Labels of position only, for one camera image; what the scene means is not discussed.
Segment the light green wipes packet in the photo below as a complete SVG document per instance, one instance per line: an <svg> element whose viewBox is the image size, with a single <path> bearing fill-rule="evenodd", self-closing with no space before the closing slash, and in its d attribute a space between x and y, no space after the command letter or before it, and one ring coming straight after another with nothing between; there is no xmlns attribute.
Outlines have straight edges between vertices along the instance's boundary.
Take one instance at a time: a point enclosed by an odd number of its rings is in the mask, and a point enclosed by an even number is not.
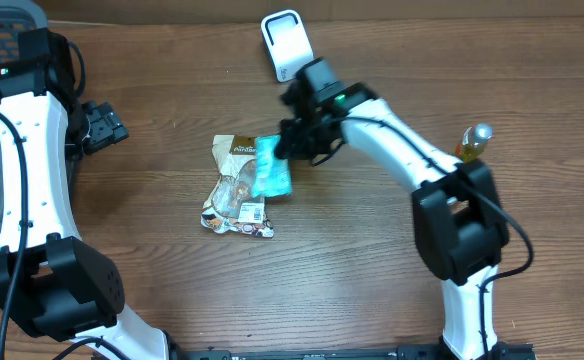
<svg viewBox="0 0 584 360"><path fill-rule="evenodd" d="M292 193L291 174L286 159L275 155L280 135L260 136L255 139L255 182L253 197L280 197Z"/></svg>

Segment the brown snack packet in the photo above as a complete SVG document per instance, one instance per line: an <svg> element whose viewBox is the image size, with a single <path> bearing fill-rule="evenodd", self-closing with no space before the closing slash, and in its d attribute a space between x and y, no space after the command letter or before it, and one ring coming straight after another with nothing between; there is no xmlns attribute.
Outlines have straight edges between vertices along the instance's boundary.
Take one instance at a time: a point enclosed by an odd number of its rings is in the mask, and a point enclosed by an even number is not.
<svg viewBox="0 0 584 360"><path fill-rule="evenodd" d="M212 155L219 179L203 204L201 225L217 234L236 232L263 238L274 236L265 213L265 198L253 197L256 183L253 137L215 135Z"/></svg>

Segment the yellow drink bottle silver cap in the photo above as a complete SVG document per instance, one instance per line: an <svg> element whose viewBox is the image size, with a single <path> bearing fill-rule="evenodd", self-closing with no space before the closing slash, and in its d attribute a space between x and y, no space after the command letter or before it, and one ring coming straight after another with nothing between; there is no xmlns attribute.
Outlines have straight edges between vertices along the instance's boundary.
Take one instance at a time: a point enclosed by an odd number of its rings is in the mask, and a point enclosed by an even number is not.
<svg viewBox="0 0 584 360"><path fill-rule="evenodd" d="M477 159L485 150L493 136L493 129L487 123L469 127L455 149L455 156L464 163Z"/></svg>

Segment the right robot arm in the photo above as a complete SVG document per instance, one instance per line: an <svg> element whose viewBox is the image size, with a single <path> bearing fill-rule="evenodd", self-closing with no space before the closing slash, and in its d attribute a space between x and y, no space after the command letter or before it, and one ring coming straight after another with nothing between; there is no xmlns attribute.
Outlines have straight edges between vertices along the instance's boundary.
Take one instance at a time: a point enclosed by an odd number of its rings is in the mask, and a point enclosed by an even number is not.
<svg viewBox="0 0 584 360"><path fill-rule="evenodd" d="M489 279L509 233L488 167L434 147L366 85L345 86L322 58L299 69L281 100L293 116L280 124L276 157L318 164L341 141L380 164L410 194L416 249L441 281L443 353L495 356Z"/></svg>

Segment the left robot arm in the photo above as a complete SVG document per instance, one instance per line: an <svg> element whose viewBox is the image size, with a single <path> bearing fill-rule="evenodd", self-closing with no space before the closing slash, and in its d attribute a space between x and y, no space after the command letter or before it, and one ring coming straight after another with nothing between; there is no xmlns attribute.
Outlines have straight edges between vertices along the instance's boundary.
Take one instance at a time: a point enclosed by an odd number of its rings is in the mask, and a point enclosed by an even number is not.
<svg viewBox="0 0 584 360"><path fill-rule="evenodd" d="M126 303L115 263L81 239L71 209L76 164L124 140L112 107L81 103L77 47L46 28L22 32L0 64L0 324L107 359L174 359L177 346Z"/></svg>

